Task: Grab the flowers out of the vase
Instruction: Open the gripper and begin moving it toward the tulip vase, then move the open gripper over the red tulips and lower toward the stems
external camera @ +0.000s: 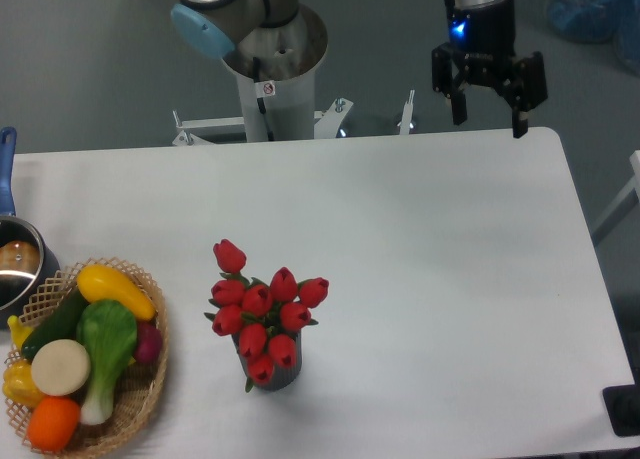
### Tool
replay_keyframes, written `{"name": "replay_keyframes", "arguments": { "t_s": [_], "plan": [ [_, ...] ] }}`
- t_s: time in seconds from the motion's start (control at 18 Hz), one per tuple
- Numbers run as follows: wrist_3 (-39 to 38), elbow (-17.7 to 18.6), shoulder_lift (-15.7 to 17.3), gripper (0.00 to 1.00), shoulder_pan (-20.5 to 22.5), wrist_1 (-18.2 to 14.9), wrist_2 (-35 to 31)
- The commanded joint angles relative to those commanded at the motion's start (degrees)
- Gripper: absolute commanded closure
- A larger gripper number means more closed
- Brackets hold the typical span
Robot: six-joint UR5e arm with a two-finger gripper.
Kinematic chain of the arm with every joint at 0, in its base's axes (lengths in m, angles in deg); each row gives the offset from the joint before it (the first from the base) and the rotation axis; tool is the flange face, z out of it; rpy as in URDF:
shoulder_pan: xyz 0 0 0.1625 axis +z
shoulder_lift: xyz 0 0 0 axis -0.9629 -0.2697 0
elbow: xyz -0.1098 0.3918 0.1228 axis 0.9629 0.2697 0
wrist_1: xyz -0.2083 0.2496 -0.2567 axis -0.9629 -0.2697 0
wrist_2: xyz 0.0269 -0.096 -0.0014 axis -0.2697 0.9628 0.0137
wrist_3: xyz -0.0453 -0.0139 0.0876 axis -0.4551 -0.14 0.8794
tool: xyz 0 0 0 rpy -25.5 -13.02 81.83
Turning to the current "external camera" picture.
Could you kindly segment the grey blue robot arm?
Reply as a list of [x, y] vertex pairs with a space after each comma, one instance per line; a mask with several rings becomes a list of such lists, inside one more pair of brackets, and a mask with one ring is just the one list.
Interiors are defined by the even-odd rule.
[[[529, 111], [548, 97], [544, 59], [515, 53], [514, 0], [443, 0], [448, 39], [431, 52], [431, 83], [467, 119], [464, 90], [493, 90], [509, 105], [512, 133], [528, 131]], [[250, 142], [332, 139], [352, 108], [338, 98], [315, 111], [315, 73], [328, 46], [320, 17], [299, 0], [178, 0], [171, 20], [194, 50], [235, 75]]]

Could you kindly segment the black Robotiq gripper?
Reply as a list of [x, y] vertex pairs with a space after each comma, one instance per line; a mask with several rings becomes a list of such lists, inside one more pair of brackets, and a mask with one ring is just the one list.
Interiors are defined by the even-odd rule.
[[518, 60], [514, 0], [444, 0], [448, 41], [432, 50], [432, 88], [449, 100], [452, 121], [467, 120], [465, 85], [486, 87], [511, 109], [512, 133], [528, 132], [528, 113], [548, 99], [543, 54]]

